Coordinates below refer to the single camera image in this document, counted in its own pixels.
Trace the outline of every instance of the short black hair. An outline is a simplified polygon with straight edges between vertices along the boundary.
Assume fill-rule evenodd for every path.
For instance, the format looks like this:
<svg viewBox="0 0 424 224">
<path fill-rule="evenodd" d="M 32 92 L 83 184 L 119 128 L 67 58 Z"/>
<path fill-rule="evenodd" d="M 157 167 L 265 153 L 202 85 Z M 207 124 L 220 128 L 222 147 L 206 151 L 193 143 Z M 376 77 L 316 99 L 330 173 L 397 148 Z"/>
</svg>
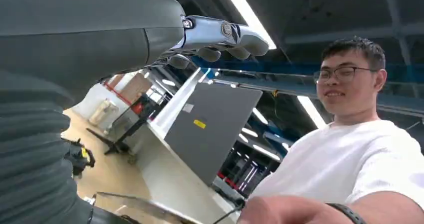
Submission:
<svg viewBox="0 0 424 224">
<path fill-rule="evenodd" d="M 361 51 L 369 63 L 371 70 L 380 70 L 386 68 L 386 56 L 383 48 L 366 38 L 355 36 L 352 39 L 339 39 L 331 43 L 321 55 L 324 61 L 337 54 L 344 54 L 348 51 Z"/>
</svg>

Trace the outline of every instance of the ear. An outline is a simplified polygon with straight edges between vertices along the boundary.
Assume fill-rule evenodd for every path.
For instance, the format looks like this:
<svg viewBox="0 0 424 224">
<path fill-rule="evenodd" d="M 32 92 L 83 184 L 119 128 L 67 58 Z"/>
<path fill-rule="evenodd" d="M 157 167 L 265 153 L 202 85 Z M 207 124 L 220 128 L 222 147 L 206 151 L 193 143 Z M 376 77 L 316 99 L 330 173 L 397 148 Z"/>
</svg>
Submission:
<svg viewBox="0 0 424 224">
<path fill-rule="evenodd" d="M 385 69 L 380 69 L 375 74 L 375 83 L 374 83 L 374 89 L 377 91 L 380 91 L 387 80 L 387 71 Z"/>
</svg>

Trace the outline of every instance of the yellow sticker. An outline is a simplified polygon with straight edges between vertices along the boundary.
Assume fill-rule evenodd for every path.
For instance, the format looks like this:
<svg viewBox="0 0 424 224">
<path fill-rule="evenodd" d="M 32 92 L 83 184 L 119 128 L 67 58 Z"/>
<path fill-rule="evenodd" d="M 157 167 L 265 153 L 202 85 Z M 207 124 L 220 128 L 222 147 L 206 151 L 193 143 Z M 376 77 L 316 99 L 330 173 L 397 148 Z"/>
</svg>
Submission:
<svg viewBox="0 0 424 224">
<path fill-rule="evenodd" d="M 200 127 L 201 129 L 205 129 L 205 127 L 206 127 L 206 124 L 205 123 L 203 123 L 203 122 L 201 122 L 201 121 L 199 121 L 199 120 L 194 120 L 194 122 L 193 122 L 196 126 L 198 126 L 198 127 Z"/>
<path fill-rule="evenodd" d="M 83 158 L 88 158 L 89 154 L 87 153 L 86 149 L 84 147 L 81 148 L 82 149 L 82 157 Z"/>
</svg>

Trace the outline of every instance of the white t-shirt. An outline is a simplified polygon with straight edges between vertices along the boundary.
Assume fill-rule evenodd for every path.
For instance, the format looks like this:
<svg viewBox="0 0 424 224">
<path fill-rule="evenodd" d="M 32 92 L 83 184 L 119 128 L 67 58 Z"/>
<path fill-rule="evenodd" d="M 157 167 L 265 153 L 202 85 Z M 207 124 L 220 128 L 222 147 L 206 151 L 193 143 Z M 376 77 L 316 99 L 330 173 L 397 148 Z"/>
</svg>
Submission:
<svg viewBox="0 0 424 224">
<path fill-rule="evenodd" d="M 380 191 L 403 194 L 424 209 L 420 144 L 387 120 L 308 133 L 250 197 L 294 195 L 350 204 Z"/>
</svg>

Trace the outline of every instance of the man's arm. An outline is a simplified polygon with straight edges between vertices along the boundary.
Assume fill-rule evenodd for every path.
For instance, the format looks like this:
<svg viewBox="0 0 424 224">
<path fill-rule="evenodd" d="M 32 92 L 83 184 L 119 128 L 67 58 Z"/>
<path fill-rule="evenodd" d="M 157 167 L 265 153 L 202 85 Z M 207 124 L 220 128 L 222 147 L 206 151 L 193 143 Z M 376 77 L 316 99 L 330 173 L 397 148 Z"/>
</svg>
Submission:
<svg viewBox="0 0 424 224">
<path fill-rule="evenodd" d="M 366 195 L 349 207 L 367 224 L 424 224 L 424 211 L 409 197 L 392 191 Z"/>
<path fill-rule="evenodd" d="M 367 224 L 424 224 L 424 156 L 408 134 L 374 140 L 348 203 Z"/>
</svg>

